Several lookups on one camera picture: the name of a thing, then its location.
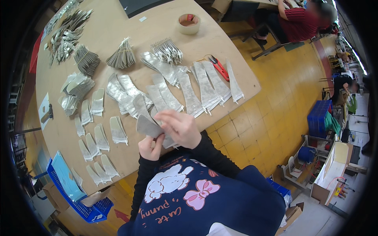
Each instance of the paper sheet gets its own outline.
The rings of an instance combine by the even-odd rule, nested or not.
[[[47,122],[50,120],[50,119],[47,119],[44,123],[41,122],[41,118],[46,114],[48,113],[48,109],[49,109],[49,99],[48,99],[48,92],[45,96],[45,98],[43,99],[41,105],[39,106],[39,109],[38,109],[38,115],[39,115],[39,123],[41,124],[41,129],[43,130],[47,124]]]

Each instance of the red cloth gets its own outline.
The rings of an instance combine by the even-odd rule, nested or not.
[[[314,37],[318,28],[324,28],[320,21],[309,11],[303,8],[286,9],[288,20],[278,15],[278,21],[289,42],[301,42]]]
[[[37,38],[37,41],[34,43],[33,52],[31,53],[31,61],[30,61],[30,67],[29,67],[29,73],[36,74],[37,73],[37,59],[38,59],[38,51],[39,51],[39,45],[41,44],[42,39],[42,33]]]

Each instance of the hand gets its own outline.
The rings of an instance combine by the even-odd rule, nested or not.
[[[202,136],[197,129],[194,117],[175,110],[165,110],[158,112],[155,120],[161,120],[161,127],[166,134],[169,134],[173,141],[179,145],[194,149],[200,143]]]
[[[289,0],[283,0],[283,3],[286,4],[289,8],[293,7],[293,5],[291,4]]]
[[[147,160],[159,160],[161,146],[163,145],[165,135],[161,134],[155,142],[155,147],[152,148],[153,137],[147,136],[145,139],[138,143],[139,153],[141,157]]]

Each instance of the wooden table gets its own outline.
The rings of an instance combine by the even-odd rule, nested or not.
[[[79,42],[87,46],[90,51],[97,53],[101,59],[101,63],[92,77],[96,85],[85,96],[85,99],[91,99],[92,92],[98,88],[106,88],[108,78],[114,72],[118,75],[128,74],[138,89],[147,92],[146,85],[153,85],[151,74],[156,72],[140,62],[140,54],[149,51],[151,43],[165,37],[171,37],[178,48],[182,50],[184,54],[182,65],[185,66],[191,66],[193,61],[202,59],[206,54],[214,55],[225,66],[227,57],[232,64],[236,80],[245,95],[245,100],[238,101],[239,105],[230,99],[225,103],[225,107],[217,106],[214,108],[211,111],[212,116],[203,113],[196,118],[199,130],[202,131],[214,124],[261,90],[256,76],[235,45],[217,23],[193,0],[168,2],[144,11],[130,19],[118,0],[84,1],[79,5],[79,8],[82,10],[93,9],[92,15],[85,22],[83,35]],[[192,13],[201,18],[202,22],[197,34],[183,35],[176,30],[178,17],[185,13]],[[139,19],[143,16],[147,17],[147,19],[140,22]],[[121,41],[127,36],[131,37],[131,44],[136,55],[136,64],[123,70],[107,66],[105,63],[106,58],[117,50]],[[63,95],[60,93],[60,88],[66,81],[67,76],[73,72],[79,72],[79,70],[72,55],[60,65],[54,62],[52,67],[49,68],[49,52],[44,51],[43,46],[50,38],[50,35],[46,36],[40,44],[36,75],[38,107],[48,92],[50,103],[54,110],[54,119],[48,121],[43,130],[43,136],[51,157],[54,157],[57,150],[60,150],[68,167],[73,167],[83,179],[82,186],[86,193],[90,195],[112,184],[112,182],[108,182],[106,185],[99,184],[96,187],[86,171],[86,166],[91,165],[93,167],[94,162],[85,162],[80,152],[78,140],[82,139],[86,143],[85,138],[77,135],[74,115],[66,117],[57,102],[58,98]],[[196,95],[200,97],[199,87],[193,75],[190,73],[189,76]],[[176,87],[168,86],[174,96],[184,105],[185,100],[182,91]],[[81,113],[81,102],[76,113]],[[128,146],[124,143],[113,143],[109,124],[109,120],[113,116],[121,117],[123,127],[129,138]],[[138,142],[145,136],[136,133],[136,119],[128,115],[121,115],[117,103],[108,95],[104,96],[103,116],[94,116],[94,122],[85,125],[86,133],[91,133],[94,138],[94,127],[99,123],[103,124],[105,135],[110,145],[110,152],[102,151],[102,153],[109,157],[121,175],[121,177],[113,178],[113,182],[116,182],[138,169]],[[95,157],[94,161],[101,162],[100,157]]]
[[[230,4],[233,0],[215,0],[212,4],[212,7],[219,11],[219,15],[217,17],[217,22],[221,22],[223,16],[226,14],[228,8],[230,7]],[[237,0],[238,2],[251,2],[251,3],[260,3],[258,6],[259,8],[267,8],[271,10],[277,10],[278,11],[278,1],[277,0]],[[291,5],[294,8],[298,8],[298,4],[293,1],[289,0],[291,2]]]

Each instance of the red arrow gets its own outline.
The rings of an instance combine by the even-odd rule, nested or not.
[[[129,222],[129,219],[127,218],[128,215],[126,215],[125,213],[122,213],[116,209],[114,209],[114,212],[116,213],[116,217],[117,218],[121,218],[125,223]]]

